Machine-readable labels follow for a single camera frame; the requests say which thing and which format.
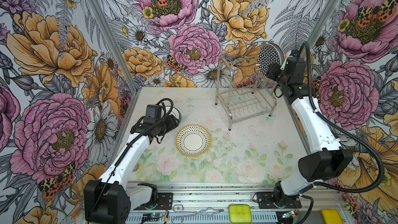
table surface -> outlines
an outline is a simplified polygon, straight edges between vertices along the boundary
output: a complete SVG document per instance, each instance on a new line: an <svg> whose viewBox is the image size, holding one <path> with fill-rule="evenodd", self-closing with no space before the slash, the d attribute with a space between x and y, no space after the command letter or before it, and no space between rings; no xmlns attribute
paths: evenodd
<svg viewBox="0 0 398 224"><path fill-rule="evenodd" d="M275 184L289 177L298 159L306 156L283 98L277 99L272 117L265 114L238 122L228 131L226 112L221 104L214 104L214 88L142 88L119 150L147 105L162 98L173 100L181 123L161 144L153 140L130 181ZM186 157L176 147L178 132L191 124L206 128L211 135L210 148L198 157Z"/></svg>

metal dish rack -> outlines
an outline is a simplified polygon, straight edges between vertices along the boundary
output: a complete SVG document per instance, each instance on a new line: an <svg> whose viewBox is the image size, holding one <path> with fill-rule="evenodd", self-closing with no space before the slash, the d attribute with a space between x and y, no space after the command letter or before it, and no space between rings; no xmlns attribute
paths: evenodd
<svg viewBox="0 0 398 224"><path fill-rule="evenodd" d="M251 85L239 88L236 88L234 86L235 76L234 69L232 67L241 62L251 61L252 59L256 58L250 57L246 59L235 60L233 62L228 62L224 57L221 57L218 61L215 104L217 105L218 100L220 99L221 105L229 118L229 130L231 130L232 124L236 122L240 122L266 113L271 116L276 107L276 98L272 95L273 90L270 91L267 88L267 86L269 86L270 84L270 81L266 81L261 78L258 75L256 69L255 82L253 82ZM229 84L228 88L220 88L221 67L223 67L224 65L228 69L228 74L226 75ZM272 105L261 91L266 92L271 97L271 100L273 101Z"/></svg>

dish rack leg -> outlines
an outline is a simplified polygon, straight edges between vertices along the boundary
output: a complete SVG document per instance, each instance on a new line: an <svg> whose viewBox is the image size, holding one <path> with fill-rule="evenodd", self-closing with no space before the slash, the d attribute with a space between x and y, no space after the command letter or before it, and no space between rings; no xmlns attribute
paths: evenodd
<svg viewBox="0 0 398 224"><path fill-rule="evenodd" d="M266 89L267 92L269 93L269 95L271 96L271 98L272 98L273 101L274 101L274 104L273 104L273 106L272 106L272 110L271 110L271 112L268 113L268 116L270 116L270 117L271 117L271 115L273 114L273 112L274 112L274 110L275 110L275 108L276 108L276 98L275 98L275 96L273 95L272 92L274 92L274 90L276 89L277 86L278 86L278 84L276 84L275 87L272 88L272 91L271 91L271 92L268 90L268 88Z"/></svg>

purple flower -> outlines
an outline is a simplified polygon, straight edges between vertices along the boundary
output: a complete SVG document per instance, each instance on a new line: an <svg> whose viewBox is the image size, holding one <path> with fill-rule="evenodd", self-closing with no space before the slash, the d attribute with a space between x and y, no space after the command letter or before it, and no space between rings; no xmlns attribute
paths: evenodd
<svg viewBox="0 0 398 224"><path fill-rule="evenodd" d="M9 32L4 24L0 24L0 44L6 45L7 33Z"/></svg>
<svg viewBox="0 0 398 224"><path fill-rule="evenodd" d="M28 106L14 128L18 149L10 160L11 171L41 182L62 174L72 163L81 168L88 156L84 146L90 120L83 103L66 93Z"/></svg>
<svg viewBox="0 0 398 224"><path fill-rule="evenodd" d="M186 73L197 74L198 69L220 59L217 35L200 25L185 25L168 39L170 55L179 64L187 66Z"/></svg>
<svg viewBox="0 0 398 224"><path fill-rule="evenodd" d="M361 59L366 63L375 62L391 52L398 45L398 14L387 21L372 19L365 27L360 27L357 17L362 7L375 8L386 0L352 0L346 12L340 14L337 35L333 39L334 49L351 59Z"/></svg>
<svg viewBox="0 0 398 224"><path fill-rule="evenodd" d="M345 130L361 127L379 102L374 80L371 69L359 61L332 62L318 90L322 113Z"/></svg>
<svg viewBox="0 0 398 224"><path fill-rule="evenodd" d="M153 28L148 31L165 32L169 29L181 28L191 23L196 14L197 0L169 0L167 5L158 6L152 0L136 0L137 9L142 11Z"/></svg>
<svg viewBox="0 0 398 224"><path fill-rule="evenodd" d="M383 217L381 217L377 211L373 210L373 206L362 200L357 198L358 205L359 205L359 216L356 219L357 223L359 224L383 224Z"/></svg>
<svg viewBox="0 0 398 224"><path fill-rule="evenodd" d="M0 152L8 144L12 123L20 111L17 98L6 87L0 85Z"/></svg>
<svg viewBox="0 0 398 224"><path fill-rule="evenodd" d="M30 3L30 0L0 0L0 8L8 11L12 15L18 13L22 15L24 11L31 14L36 6Z"/></svg>

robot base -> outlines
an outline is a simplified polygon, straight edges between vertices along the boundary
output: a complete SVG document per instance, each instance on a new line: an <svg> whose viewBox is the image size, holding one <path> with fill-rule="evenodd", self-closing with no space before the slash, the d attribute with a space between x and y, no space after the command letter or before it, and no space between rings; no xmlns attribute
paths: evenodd
<svg viewBox="0 0 398 224"><path fill-rule="evenodd" d="M273 201L273 192L257 192L257 201L258 201L258 207L260 209L265 209L265 208L301 208L301 202L298 197L288 197L286 198L281 204L283 206L277 206L274 204Z"/></svg>
<svg viewBox="0 0 398 224"><path fill-rule="evenodd" d="M168 210L172 209L173 205L173 193L158 193L158 200L161 200ZM164 210L164 207L157 203L154 208L148 209L148 206L142 204L134 210Z"/></svg>

